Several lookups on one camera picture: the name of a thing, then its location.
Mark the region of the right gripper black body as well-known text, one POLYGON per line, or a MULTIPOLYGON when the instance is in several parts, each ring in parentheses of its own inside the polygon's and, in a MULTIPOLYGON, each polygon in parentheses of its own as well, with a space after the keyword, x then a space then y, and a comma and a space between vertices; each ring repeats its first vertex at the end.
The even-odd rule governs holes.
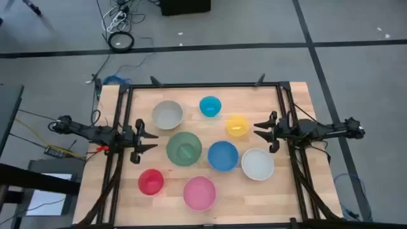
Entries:
POLYGON ((297 139, 298 135, 291 131, 287 118, 280 118, 275 126, 275 137, 279 139, 297 139))

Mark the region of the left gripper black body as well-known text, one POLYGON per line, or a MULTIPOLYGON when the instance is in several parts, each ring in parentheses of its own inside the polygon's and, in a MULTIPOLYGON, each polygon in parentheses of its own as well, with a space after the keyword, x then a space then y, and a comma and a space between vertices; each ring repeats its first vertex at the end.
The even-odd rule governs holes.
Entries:
POLYGON ((133 130, 131 126, 123 127, 122 133, 119 135, 118 144, 121 148, 134 148, 135 152, 139 152, 139 129, 133 130))

